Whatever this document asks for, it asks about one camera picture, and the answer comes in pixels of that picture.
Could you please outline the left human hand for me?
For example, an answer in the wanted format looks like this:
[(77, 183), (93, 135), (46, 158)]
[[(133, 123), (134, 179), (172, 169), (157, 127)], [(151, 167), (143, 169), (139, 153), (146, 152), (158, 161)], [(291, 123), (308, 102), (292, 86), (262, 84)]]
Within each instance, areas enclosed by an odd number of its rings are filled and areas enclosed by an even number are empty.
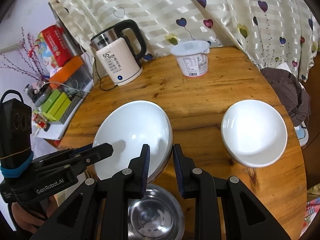
[[(58, 205), (55, 197), (49, 197), (48, 206), (46, 209), (47, 217), (50, 217), (57, 208)], [(43, 220), (27, 213), (18, 203), (13, 203), (11, 206), (11, 210), (17, 225), (20, 226), (23, 230), (35, 233), (37, 231), (36, 227), (40, 227), (44, 223)]]

